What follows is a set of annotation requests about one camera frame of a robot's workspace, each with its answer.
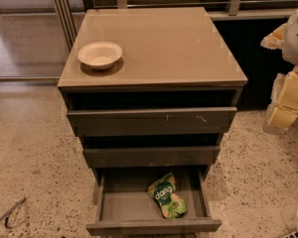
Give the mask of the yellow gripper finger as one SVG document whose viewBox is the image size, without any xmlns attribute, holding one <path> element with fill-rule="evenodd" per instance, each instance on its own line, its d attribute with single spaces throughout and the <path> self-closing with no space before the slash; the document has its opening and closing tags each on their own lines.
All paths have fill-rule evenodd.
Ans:
<svg viewBox="0 0 298 238">
<path fill-rule="evenodd" d="M 297 118 L 298 115 L 296 113 L 279 109 L 271 103 L 266 110 L 263 131 L 274 135 L 283 134 Z"/>
<path fill-rule="evenodd" d="M 284 32 L 286 23 L 279 26 L 272 33 L 262 39 L 260 45 L 266 49 L 276 50 L 283 48 Z"/>
</svg>

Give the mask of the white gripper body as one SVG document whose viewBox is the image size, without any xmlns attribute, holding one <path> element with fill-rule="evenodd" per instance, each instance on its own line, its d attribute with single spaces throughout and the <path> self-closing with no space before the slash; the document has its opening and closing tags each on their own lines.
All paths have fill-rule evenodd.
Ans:
<svg viewBox="0 0 298 238">
<path fill-rule="evenodd" d="M 298 110 L 298 65 L 287 74 L 277 74 L 271 100 L 281 109 Z"/>
</svg>

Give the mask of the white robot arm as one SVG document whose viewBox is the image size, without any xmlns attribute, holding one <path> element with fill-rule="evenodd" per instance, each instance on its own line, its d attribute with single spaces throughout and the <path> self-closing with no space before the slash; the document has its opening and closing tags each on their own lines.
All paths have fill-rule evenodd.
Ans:
<svg viewBox="0 0 298 238">
<path fill-rule="evenodd" d="M 266 36 L 264 48 L 280 49 L 284 60 L 294 65 L 287 74 L 278 73 L 271 91 L 271 103 L 266 110 L 263 130 L 282 134 L 298 118 L 298 8 L 288 21 Z"/>
</svg>

